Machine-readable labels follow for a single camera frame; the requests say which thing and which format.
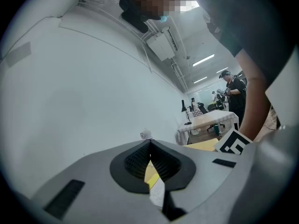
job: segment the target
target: paper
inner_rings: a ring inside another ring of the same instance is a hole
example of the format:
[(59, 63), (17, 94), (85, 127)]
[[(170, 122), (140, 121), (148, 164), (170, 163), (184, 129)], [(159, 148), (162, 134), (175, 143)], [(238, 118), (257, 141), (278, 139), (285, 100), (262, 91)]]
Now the paper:
[(165, 192), (165, 184), (162, 181), (162, 179), (159, 177), (156, 183), (149, 190), (149, 198), (154, 205), (163, 207), (164, 192)]
[(214, 148), (221, 153), (241, 154), (249, 143), (252, 143), (250, 139), (232, 128), (214, 145)]

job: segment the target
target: gray surface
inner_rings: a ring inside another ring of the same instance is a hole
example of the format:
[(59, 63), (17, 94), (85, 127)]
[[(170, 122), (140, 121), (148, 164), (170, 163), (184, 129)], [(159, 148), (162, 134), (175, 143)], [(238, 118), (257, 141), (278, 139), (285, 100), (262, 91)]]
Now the gray surface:
[(5, 59), (8, 66), (12, 67), (17, 62), (28, 57), (29, 55), (31, 55), (31, 43), (27, 42), (19, 46), (18, 48), (12, 50), (11, 52), (9, 52), (5, 57)]
[(63, 222), (93, 223), (167, 223), (167, 218), (154, 206), (149, 195), (129, 193), (110, 175), (112, 159), (140, 144), (137, 141), (88, 155), (48, 181), (32, 201), (45, 206), (71, 179), (85, 182)]
[(183, 208), (187, 212), (192, 211), (208, 199), (233, 170), (232, 168), (212, 163), (212, 161), (219, 158), (238, 162), (241, 158), (240, 155), (236, 154), (202, 151), (194, 148), (175, 146), (164, 141), (159, 142), (188, 156), (196, 164), (196, 173), (188, 186), (183, 190), (171, 192), (176, 207)]
[[(296, 167), (294, 148), (299, 127), (270, 133), (248, 144), (241, 155), (186, 148), (160, 141), (196, 164), (196, 173), (184, 190), (172, 191), (176, 207), (188, 213), (173, 223), (254, 223), (278, 199)], [(71, 179), (86, 182), (66, 213), (66, 223), (168, 223), (148, 195), (128, 193), (112, 179), (111, 160), (140, 144), (137, 141), (91, 154), (48, 181), (33, 201), (45, 206)], [(212, 163), (215, 158), (236, 161), (234, 168)]]

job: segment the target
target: black slot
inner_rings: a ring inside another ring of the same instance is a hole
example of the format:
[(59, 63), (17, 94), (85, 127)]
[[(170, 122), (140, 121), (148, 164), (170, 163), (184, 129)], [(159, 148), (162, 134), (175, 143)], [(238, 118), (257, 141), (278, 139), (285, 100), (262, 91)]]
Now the black slot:
[(54, 198), (44, 207), (44, 210), (61, 220), (67, 210), (78, 196), (85, 182), (79, 180), (71, 180)]
[(236, 162), (227, 161), (223, 159), (215, 159), (213, 162), (230, 168), (234, 168), (236, 165)]

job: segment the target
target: man in black shirt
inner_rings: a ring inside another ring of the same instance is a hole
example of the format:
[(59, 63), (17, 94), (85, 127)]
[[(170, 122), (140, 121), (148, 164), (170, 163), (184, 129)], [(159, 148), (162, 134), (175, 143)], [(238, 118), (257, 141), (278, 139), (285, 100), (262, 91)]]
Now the man in black shirt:
[[(179, 0), (133, 1), (142, 11), (158, 16), (180, 4)], [(265, 91), (294, 51), (297, 30), (290, 18), (296, 13), (297, 0), (197, 2), (208, 30), (235, 57), (246, 76), (248, 101), (240, 132), (254, 140), (270, 109)]]
[(229, 111), (234, 112), (239, 117), (239, 125), (241, 126), (246, 105), (244, 85), (227, 70), (224, 70), (220, 77), (227, 82), (226, 95), (228, 96)]

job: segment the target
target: fluorescent light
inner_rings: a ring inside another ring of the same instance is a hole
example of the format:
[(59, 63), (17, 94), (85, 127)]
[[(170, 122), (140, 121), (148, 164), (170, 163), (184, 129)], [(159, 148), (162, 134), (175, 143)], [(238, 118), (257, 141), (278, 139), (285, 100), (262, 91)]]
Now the fluorescent light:
[[(226, 67), (226, 68), (224, 68), (224, 69), (222, 69), (222, 70), (220, 70), (220, 71), (223, 71), (223, 70), (225, 70), (225, 69), (227, 69), (227, 68), (228, 68), (228, 67)], [(219, 73), (220, 71), (216, 72), (216, 74)]]
[[(207, 77), (204, 77), (204, 78), (202, 78), (202, 79), (200, 79), (198, 81), (204, 80), (205, 78), (207, 78)], [(194, 83), (197, 83), (198, 81), (195, 81)]]
[(206, 61), (206, 60), (208, 60), (208, 59), (214, 57), (214, 55), (215, 55), (215, 54), (213, 54), (213, 55), (211, 55), (211, 56), (208, 56), (207, 58), (202, 59), (202, 60), (200, 60), (199, 62), (194, 63), (193, 66), (196, 66), (196, 65), (198, 65), (198, 64), (200, 64), (200, 63), (202, 63), (202, 62), (204, 62), (204, 61)]
[(186, 1), (186, 5), (185, 6), (180, 6), (180, 11), (181, 13), (186, 12), (186, 11), (190, 11), (193, 8), (199, 7), (199, 4), (197, 1)]

